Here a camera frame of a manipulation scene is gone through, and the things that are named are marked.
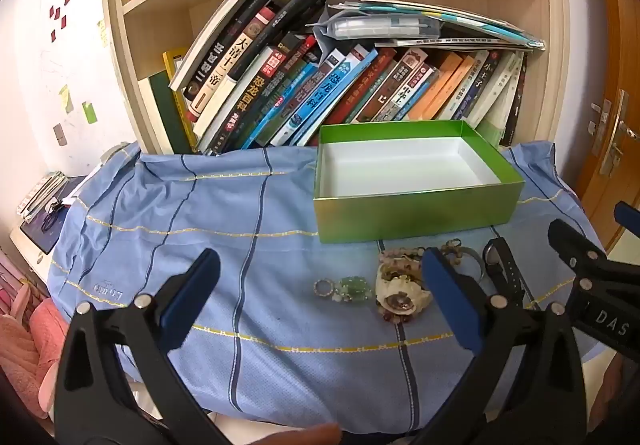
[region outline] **blue cloth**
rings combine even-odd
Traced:
[[[374,284],[379,247],[440,246],[459,237],[481,251],[503,235],[542,307],[565,302],[574,278],[549,247],[562,218],[597,242],[546,142],[508,149],[526,179],[510,223],[402,241],[322,245],[312,196],[316,149],[270,148],[205,156],[150,156],[137,145],[114,155],[70,209],[49,274],[67,317],[88,298],[99,308],[155,293],[206,248],[222,277],[181,349],[170,353],[203,408],[306,427],[337,421],[354,433],[422,427],[471,359],[434,303],[414,321],[384,322],[373,302],[335,303],[313,284],[361,275]],[[467,273],[478,265],[463,258]],[[490,283],[482,286],[491,293]],[[581,355],[594,341],[576,332]],[[130,351],[126,372],[140,379]],[[512,353],[489,409],[508,393],[521,350]]]

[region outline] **open box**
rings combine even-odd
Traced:
[[[314,208],[323,243],[400,239],[506,223],[524,180],[463,120],[320,131]]]

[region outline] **red book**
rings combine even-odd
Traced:
[[[391,63],[396,50],[393,48],[382,48],[378,53],[378,56],[373,60],[369,69],[366,70],[356,81],[351,85],[349,91],[340,99],[340,102],[335,106],[331,114],[326,117],[326,120],[322,123],[323,126],[332,126],[335,124],[343,123],[349,116],[349,113],[360,102],[360,99],[367,92],[369,87],[376,81],[380,74]],[[318,145],[318,134],[307,144],[308,146]]]

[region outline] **sticky note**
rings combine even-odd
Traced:
[[[102,41],[102,47],[106,48],[109,43],[109,39],[107,38],[107,25],[104,24],[104,19],[98,21],[98,29],[100,30],[100,40]]]
[[[98,118],[95,116],[94,105],[91,102],[83,102],[82,109],[84,109],[84,116],[89,124],[94,124],[98,121]]]
[[[68,115],[74,110],[74,105],[73,102],[71,102],[71,93],[69,92],[69,88],[66,84],[62,86],[62,89],[58,92],[58,95],[60,95],[62,109],[64,109],[65,113]]]

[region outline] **orange book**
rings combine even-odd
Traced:
[[[457,53],[452,51],[444,52],[447,54],[441,64],[436,64],[436,66],[440,69],[440,75],[436,82],[434,82],[426,93],[415,102],[414,107],[409,110],[408,116],[409,120],[420,120],[422,116],[422,112],[428,107],[433,99],[436,98],[436,95],[440,92],[447,81],[451,78],[453,73],[456,71],[460,63],[462,63],[462,57]]]
[[[458,86],[460,86],[462,79],[465,78],[465,75],[474,65],[474,60],[475,59],[469,55],[465,57],[465,59],[462,61],[462,64],[458,66],[458,69],[456,69],[451,78],[442,87],[433,101],[431,101],[431,104],[429,104],[427,108],[422,112],[420,120],[431,120],[431,118],[434,118],[436,116],[437,112],[449,99],[451,94],[458,88]]]

